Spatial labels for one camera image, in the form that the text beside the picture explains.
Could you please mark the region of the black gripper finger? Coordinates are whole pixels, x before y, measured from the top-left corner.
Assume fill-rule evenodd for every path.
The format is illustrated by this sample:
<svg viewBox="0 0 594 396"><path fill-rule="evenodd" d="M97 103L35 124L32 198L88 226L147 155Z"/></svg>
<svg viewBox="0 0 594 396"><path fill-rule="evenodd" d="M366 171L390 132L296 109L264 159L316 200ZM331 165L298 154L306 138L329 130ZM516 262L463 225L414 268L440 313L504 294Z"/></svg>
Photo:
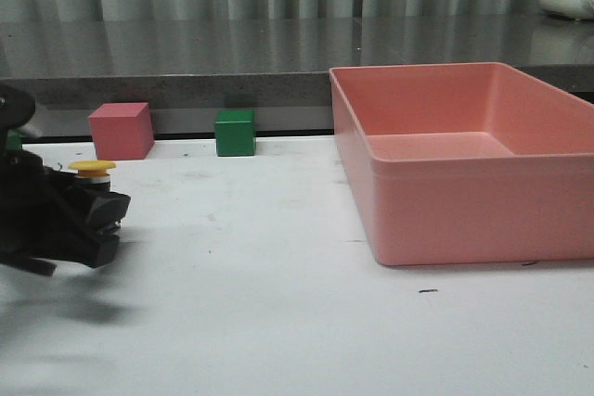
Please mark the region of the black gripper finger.
<svg viewBox="0 0 594 396"><path fill-rule="evenodd" d="M56 212L47 219L41 242L41 257L76 262L98 268L115 260L120 226L109 223L98 229L78 214Z"/></svg>
<svg viewBox="0 0 594 396"><path fill-rule="evenodd" d="M106 171L52 172L50 184L92 229L118 226L131 202L130 196L111 190Z"/></svg>

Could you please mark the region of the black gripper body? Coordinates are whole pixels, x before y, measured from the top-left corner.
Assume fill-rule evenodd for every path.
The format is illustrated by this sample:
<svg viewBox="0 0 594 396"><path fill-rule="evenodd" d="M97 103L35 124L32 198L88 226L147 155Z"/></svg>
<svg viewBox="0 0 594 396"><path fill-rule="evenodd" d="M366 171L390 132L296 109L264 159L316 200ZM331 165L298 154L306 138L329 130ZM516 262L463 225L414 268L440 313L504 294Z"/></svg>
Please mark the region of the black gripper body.
<svg viewBox="0 0 594 396"><path fill-rule="evenodd" d="M35 109L29 94L1 86L1 263L51 276L56 265L35 253L48 205L43 162L26 150L8 147L9 133L26 125Z"/></svg>

